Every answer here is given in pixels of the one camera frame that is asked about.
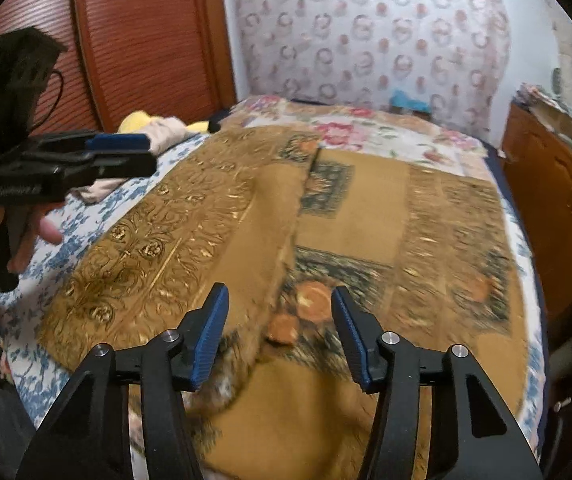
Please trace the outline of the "golden brown patterned garment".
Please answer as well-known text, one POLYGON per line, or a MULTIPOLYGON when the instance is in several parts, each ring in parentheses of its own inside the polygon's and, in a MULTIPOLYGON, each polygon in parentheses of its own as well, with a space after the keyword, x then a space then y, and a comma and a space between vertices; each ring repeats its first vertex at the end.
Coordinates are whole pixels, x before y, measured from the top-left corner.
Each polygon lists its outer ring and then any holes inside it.
POLYGON ((84 255, 39 342, 73 370, 94 344, 135 347, 178 325, 217 282, 228 318, 185 406, 202 462, 230 478, 358 473, 376 401, 348 371, 339 285, 416 346, 467 346, 521 408, 525 307, 489 181, 321 148, 310 130, 223 130, 84 255))

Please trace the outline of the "blue floral white sheet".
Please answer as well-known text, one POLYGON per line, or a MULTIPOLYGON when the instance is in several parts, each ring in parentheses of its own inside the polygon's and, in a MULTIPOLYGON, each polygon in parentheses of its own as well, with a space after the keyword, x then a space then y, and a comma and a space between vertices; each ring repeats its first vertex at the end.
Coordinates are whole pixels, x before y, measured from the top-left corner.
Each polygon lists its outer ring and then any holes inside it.
MULTIPOLYGON (((198 134, 165 152, 158 159, 158 171, 153 177, 126 183, 103 203, 85 206, 80 200, 68 197, 65 207, 51 214, 64 232, 64 242, 59 246, 44 242, 36 244, 36 255, 21 275, 18 287, 13 292, 0 295, 9 374, 33 425, 38 426, 42 422, 69 378, 69 374, 36 342, 36 332, 55 292, 65 284, 91 244, 182 159, 191 152, 200 152, 201 144, 208 139, 206 134, 198 134)), ((540 455, 545 426, 544 401, 548 395, 545 371, 548 344, 542 322, 543 296, 539 280, 534 275, 525 232, 502 173, 498 150, 489 144, 484 144, 484 150, 484 163, 500 190, 510 250, 518 266, 520 284, 525 289, 527 382, 522 397, 524 405, 517 420, 534 454, 540 455)))

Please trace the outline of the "yellow Pikachu plush toy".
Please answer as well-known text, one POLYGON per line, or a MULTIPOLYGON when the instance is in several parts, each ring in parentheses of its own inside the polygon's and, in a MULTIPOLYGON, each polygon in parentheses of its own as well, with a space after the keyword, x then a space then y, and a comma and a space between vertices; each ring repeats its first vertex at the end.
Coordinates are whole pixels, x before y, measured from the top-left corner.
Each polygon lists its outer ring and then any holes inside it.
POLYGON ((136 110, 123 118, 118 133, 140 132, 149 125, 163 125, 194 133, 216 133, 221 129, 221 125, 215 120, 201 120, 187 125, 176 117, 154 116, 144 110, 136 110))

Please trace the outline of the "pale pink folded cloth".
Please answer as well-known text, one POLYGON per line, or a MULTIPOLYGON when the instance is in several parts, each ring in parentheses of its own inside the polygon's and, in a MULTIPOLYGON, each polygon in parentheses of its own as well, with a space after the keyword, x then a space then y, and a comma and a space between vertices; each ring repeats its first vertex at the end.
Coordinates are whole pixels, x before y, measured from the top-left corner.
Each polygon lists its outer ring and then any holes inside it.
POLYGON ((160 155, 197 136, 194 132, 163 125, 149 125, 143 131, 134 133, 118 133, 117 131, 117 134, 118 136, 126 134, 147 136, 148 155, 144 155, 143 151, 123 153, 122 157, 117 160, 116 166, 108 167, 92 184, 73 188, 71 194, 87 205, 100 203, 129 179, 152 176, 156 171, 157 158, 160 155))

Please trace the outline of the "red wooden louvered wardrobe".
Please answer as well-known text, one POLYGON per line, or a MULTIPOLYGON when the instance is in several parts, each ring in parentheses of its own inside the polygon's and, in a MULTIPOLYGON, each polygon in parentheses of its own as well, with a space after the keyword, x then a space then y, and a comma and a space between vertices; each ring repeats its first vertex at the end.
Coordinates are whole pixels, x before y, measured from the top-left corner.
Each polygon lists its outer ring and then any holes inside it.
POLYGON ((27 26, 67 48, 43 131, 114 131, 134 110, 189 124, 237 101, 224 0, 0 0, 0 35, 27 26))

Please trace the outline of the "brown wooden sideboard cabinet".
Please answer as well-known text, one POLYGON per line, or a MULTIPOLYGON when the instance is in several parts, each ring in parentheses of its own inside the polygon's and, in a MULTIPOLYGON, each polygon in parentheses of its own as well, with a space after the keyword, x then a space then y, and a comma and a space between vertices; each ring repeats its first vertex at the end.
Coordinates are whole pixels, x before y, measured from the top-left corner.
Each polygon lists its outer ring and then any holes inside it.
POLYGON ((572 148, 515 103, 501 148, 504 176, 553 321, 572 305, 572 148))

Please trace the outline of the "floral cream bed quilt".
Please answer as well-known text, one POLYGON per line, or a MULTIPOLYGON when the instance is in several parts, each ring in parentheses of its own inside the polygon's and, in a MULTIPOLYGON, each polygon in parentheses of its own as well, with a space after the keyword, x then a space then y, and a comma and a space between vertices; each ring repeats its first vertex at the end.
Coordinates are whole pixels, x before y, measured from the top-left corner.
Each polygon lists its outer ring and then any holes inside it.
POLYGON ((414 115, 252 96, 236 104, 222 124, 302 127, 318 132, 326 148, 389 157, 461 177, 492 179, 486 163, 489 150, 480 140, 414 115))

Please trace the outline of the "cardboard box on sideboard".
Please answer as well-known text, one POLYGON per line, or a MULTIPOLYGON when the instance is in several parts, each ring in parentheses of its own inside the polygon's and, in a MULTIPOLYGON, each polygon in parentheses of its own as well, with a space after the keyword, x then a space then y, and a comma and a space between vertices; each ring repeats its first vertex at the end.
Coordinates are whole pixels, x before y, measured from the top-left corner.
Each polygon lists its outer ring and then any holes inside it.
POLYGON ((572 139, 572 117, 557 107, 536 101, 529 106, 531 114, 548 130, 572 139))

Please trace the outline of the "box with blue cloth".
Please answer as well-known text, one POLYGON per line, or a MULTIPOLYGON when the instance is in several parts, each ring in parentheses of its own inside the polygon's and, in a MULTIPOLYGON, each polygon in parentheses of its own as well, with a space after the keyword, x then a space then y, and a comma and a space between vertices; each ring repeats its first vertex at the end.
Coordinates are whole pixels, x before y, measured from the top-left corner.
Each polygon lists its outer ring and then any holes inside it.
POLYGON ((431 114, 429 103, 413 99, 403 90, 394 90, 389 103, 392 107, 410 110, 413 113, 431 114))

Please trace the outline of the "pink circle patterned curtain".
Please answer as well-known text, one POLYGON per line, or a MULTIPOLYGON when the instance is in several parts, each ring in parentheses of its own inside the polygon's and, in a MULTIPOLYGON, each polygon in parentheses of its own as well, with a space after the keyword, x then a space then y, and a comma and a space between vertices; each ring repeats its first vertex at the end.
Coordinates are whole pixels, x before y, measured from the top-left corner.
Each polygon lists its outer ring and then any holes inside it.
POLYGON ((250 91, 386 110, 484 136, 510 53, 503 0, 235 0, 250 91))

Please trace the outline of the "beige tied side curtain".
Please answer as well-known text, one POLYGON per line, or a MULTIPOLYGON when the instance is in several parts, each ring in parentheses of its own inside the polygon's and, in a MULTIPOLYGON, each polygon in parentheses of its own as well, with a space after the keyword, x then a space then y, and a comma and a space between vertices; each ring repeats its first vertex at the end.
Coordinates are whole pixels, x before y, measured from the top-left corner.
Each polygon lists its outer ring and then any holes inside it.
POLYGON ((572 21, 556 0, 548 0, 548 10, 558 45, 560 95, 572 106, 572 21))

